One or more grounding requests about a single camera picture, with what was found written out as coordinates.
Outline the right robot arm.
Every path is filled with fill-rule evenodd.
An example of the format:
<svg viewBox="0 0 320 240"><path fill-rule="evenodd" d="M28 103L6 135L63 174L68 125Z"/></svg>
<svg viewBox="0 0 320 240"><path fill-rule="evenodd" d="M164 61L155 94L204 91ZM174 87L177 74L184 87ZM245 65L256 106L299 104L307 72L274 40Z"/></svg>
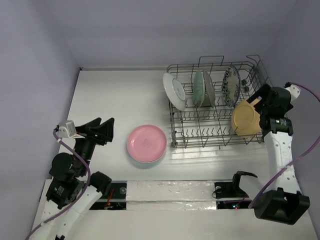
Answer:
<svg viewBox="0 0 320 240"><path fill-rule="evenodd" d="M230 190L235 196L246 194L251 200L248 208L254 210L258 219L294 225L310 207L310 198L301 193L295 177L293 124L286 117L300 92L298 86L290 82L284 87L271 87L266 83L247 99L260 115L259 126L272 178L262 184L254 173L239 171L240 177L230 183Z"/></svg>

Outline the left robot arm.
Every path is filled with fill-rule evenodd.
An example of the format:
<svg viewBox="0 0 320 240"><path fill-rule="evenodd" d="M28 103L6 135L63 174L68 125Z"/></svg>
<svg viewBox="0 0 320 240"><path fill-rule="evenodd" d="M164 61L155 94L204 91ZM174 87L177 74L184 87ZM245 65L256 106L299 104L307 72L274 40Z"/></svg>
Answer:
<svg viewBox="0 0 320 240"><path fill-rule="evenodd" d="M80 126L61 121L53 130L56 141L68 152L58 153L51 162L52 177L45 194L40 223L26 236L28 240L69 240L92 205L110 194L112 179L92 173L90 162L97 145L114 137L113 117L100 117Z"/></svg>

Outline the pink plate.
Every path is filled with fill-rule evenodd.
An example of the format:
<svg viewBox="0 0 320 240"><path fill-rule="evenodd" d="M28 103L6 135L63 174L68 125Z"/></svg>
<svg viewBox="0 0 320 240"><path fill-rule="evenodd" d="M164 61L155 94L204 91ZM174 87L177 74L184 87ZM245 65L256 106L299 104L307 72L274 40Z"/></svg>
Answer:
<svg viewBox="0 0 320 240"><path fill-rule="evenodd" d="M126 141L127 151L164 151L167 149L167 137L163 130L152 124L136 127Z"/></svg>

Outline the yellow plate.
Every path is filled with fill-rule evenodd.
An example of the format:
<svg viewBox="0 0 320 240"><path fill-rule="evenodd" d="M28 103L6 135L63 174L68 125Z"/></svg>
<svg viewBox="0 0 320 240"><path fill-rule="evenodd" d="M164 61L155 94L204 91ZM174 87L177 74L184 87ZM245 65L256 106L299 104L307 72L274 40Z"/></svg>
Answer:
<svg viewBox="0 0 320 240"><path fill-rule="evenodd" d="M237 104L232 111L231 127L238 136L246 139L261 131L260 114L254 108L254 105L259 101L259 99L255 99L248 103L245 99Z"/></svg>

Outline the light blue plate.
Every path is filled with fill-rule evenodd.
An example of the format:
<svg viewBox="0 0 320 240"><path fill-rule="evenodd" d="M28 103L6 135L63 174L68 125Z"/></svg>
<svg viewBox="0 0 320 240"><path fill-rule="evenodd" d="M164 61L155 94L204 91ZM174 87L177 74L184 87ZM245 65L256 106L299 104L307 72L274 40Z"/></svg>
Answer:
<svg viewBox="0 0 320 240"><path fill-rule="evenodd" d="M134 160L133 158L131 158L129 160L129 163L137 168L137 169L151 169L151 168L154 168L156 166L158 166L161 162L163 161L163 157L160 157L158 158L157 160L155 161L152 161L152 162L140 162L140 161L136 161Z"/></svg>

